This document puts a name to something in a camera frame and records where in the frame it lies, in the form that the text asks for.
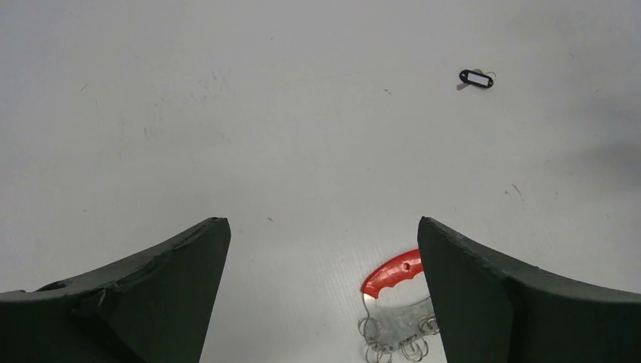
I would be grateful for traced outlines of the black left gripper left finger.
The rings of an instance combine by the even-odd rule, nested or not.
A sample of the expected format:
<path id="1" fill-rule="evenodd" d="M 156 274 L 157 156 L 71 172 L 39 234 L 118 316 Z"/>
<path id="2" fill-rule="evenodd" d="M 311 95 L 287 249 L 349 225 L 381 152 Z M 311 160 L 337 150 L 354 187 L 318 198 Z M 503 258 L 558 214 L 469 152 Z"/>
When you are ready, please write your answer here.
<path id="1" fill-rule="evenodd" d="M 197 362 L 231 228 L 209 218 L 93 271 L 1 295 L 3 362 Z"/>

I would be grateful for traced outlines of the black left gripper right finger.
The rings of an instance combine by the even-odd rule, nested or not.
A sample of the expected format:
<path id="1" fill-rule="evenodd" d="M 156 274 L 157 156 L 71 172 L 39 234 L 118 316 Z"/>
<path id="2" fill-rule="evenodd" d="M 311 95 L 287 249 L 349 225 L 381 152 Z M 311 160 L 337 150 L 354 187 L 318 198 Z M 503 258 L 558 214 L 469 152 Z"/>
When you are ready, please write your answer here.
<path id="1" fill-rule="evenodd" d="M 553 274 L 424 217 L 417 243 L 449 362 L 638 362 L 640 296 Z"/>

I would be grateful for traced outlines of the red-handled metal key holder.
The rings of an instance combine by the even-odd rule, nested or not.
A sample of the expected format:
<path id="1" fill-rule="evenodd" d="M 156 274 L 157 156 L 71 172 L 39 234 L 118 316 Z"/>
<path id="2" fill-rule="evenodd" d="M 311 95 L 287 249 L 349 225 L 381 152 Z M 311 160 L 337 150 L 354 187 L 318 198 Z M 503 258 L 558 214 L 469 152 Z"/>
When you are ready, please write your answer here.
<path id="1" fill-rule="evenodd" d="M 367 276 L 361 285 L 365 315 L 358 322 L 366 362 L 404 358 L 421 362 L 429 354 L 428 337 L 439 327 L 426 286 L 418 249 L 397 255 Z"/>

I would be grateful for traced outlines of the black key tag with key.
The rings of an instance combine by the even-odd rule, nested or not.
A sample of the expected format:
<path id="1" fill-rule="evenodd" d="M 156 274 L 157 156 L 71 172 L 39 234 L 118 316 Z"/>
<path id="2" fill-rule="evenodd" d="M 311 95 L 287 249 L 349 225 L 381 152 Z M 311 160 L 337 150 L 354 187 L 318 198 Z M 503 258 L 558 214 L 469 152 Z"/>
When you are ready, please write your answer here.
<path id="1" fill-rule="evenodd" d="M 459 72 L 459 80 L 460 84 L 456 86 L 457 91 L 461 91 L 469 86 L 482 89 L 490 89 L 494 86 L 494 78 L 483 73 L 480 69 L 461 70 Z"/>

